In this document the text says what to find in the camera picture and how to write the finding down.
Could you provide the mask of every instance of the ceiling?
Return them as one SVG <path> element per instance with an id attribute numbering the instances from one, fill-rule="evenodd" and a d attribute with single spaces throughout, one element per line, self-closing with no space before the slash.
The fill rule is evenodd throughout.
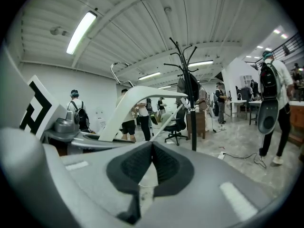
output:
<path id="1" fill-rule="evenodd" d="M 261 59 L 263 52 L 266 48 L 271 49 L 270 51 L 275 50 L 279 46 L 281 46 L 283 43 L 288 41 L 292 36 L 294 36 L 297 32 L 296 28 L 289 26 L 286 28 L 282 25 L 276 27 L 276 30 L 280 31 L 279 34 L 276 34 L 275 32 L 271 32 L 268 37 L 261 43 L 259 43 L 257 46 L 263 47 L 263 48 L 255 48 L 251 53 L 249 53 L 247 56 L 243 58 L 246 62 L 256 62 L 259 59 Z"/>
<path id="2" fill-rule="evenodd" d="M 69 55 L 69 41 L 89 10 L 97 19 Z M 22 41 L 22 62 L 112 77 L 110 65 L 123 61 L 131 66 L 114 68 L 119 79 L 153 87 L 175 83 L 181 73 L 163 65 L 180 65 L 177 55 L 170 56 L 176 50 L 169 37 L 182 48 L 198 47 L 191 62 L 214 60 L 192 67 L 199 69 L 193 73 L 198 80 L 210 81 L 235 57 L 256 47 L 282 19 L 271 0 L 29 0 L 21 14 L 16 21 L 21 33 L 16 35 Z M 159 76 L 138 80 L 158 71 Z"/>

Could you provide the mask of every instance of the fluorescent light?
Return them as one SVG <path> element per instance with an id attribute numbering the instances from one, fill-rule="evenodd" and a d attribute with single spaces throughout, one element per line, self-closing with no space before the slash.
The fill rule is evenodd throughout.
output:
<path id="1" fill-rule="evenodd" d="M 86 13 L 86 15 L 83 17 L 83 19 L 80 21 L 79 25 L 77 26 L 70 43 L 68 44 L 66 53 L 73 54 L 75 52 L 75 49 L 77 45 L 79 44 L 81 38 L 84 36 L 86 31 L 89 29 L 91 24 L 94 22 L 94 20 L 97 18 L 97 15 L 93 12 L 89 11 Z"/>
<path id="2" fill-rule="evenodd" d="M 209 60 L 209 61 L 202 61 L 202 62 L 197 62 L 197 63 L 190 63 L 188 65 L 188 67 L 195 67 L 195 66 L 201 66 L 201 65 L 205 65 L 205 64 L 212 64 L 213 60 Z"/>
<path id="3" fill-rule="evenodd" d="M 153 73 L 153 74 L 149 74 L 149 75 L 140 77 L 140 78 L 138 78 L 138 79 L 139 79 L 139 80 L 143 80 L 143 79 L 150 78 L 150 77 L 153 77 L 153 76 L 156 76 L 156 75 L 159 75 L 159 74 L 161 74 L 161 73 L 160 73 L 160 72 L 157 72 L 157 73 Z"/>
<path id="4" fill-rule="evenodd" d="M 165 86 L 165 87 L 160 87 L 160 88 L 158 88 L 158 89 L 166 89 L 166 88 L 170 88 L 171 86 L 169 85 L 169 86 Z"/>

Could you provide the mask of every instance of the black coat rack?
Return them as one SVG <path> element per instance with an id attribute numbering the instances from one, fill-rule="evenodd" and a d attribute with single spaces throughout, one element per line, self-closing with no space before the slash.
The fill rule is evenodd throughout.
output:
<path id="1" fill-rule="evenodd" d="M 184 52 L 186 49 L 192 47 L 188 46 L 187 48 L 185 48 L 183 51 L 181 51 L 180 45 L 179 43 L 176 41 L 174 42 L 173 39 L 170 37 L 170 40 L 173 42 L 173 44 L 175 45 L 177 52 L 171 53 L 170 55 L 174 55 L 177 54 L 180 57 L 180 62 L 181 62 L 181 66 L 176 65 L 176 64 L 167 64 L 164 63 L 164 65 L 170 65 L 170 66 L 175 66 L 178 67 L 181 71 L 183 71 L 183 76 L 184 76 L 184 80 L 185 80 L 185 86 L 186 86 L 186 94 L 188 95 L 189 101 L 190 101 L 190 116 L 191 116 L 191 126 L 192 126 L 192 150 L 196 151 L 196 116 L 195 116 L 195 108 L 194 108 L 194 98 L 193 98 L 193 93 L 192 93 L 192 85 L 191 85 L 191 81 L 190 81 L 190 73 L 193 73 L 195 71 L 197 71 L 198 69 L 194 70 L 194 71 L 190 71 L 188 69 L 188 65 L 190 62 L 190 59 L 193 55 L 193 53 L 195 52 L 195 50 L 197 49 L 197 47 L 194 47 L 194 50 L 192 51 L 188 61 L 186 61 L 185 56 L 184 56 Z"/>

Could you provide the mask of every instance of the railing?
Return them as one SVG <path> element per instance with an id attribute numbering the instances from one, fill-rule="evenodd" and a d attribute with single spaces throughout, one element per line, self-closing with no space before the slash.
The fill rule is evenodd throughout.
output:
<path id="1" fill-rule="evenodd" d="M 272 54 L 275 58 L 275 60 L 280 60 L 287 55 L 292 54 L 297 49 L 301 48 L 303 46 L 303 40 L 299 33 L 296 33 L 293 37 L 291 37 L 288 41 L 280 45 L 278 48 L 274 49 L 272 51 Z M 249 65 L 251 65 L 253 68 L 258 70 L 259 67 L 262 66 L 262 63 L 264 60 L 261 58 L 260 60 L 253 62 L 246 62 Z"/>

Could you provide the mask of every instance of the black office chair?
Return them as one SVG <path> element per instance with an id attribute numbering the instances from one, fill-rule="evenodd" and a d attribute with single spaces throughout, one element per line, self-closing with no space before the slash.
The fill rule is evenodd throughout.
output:
<path id="1" fill-rule="evenodd" d="M 175 121 L 176 124 L 164 128 L 164 131 L 171 132 L 170 134 L 168 134 L 168 138 L 165 139 L 165 143 L 167 142 L 167 139 L 175 138 L 176 145 L 179 146 L 180 144 L 177 137 L 186 138 L 186 140 L 188 140 L 187 136 L 181 134 L 181 130 L 184 130 L 186 128 L 186 123 L 184 120 L 185 113 L 186 113 L 186 108 L 180 109 L 176 114 L 176 119 L 171 120 L 171 121 Z"/>

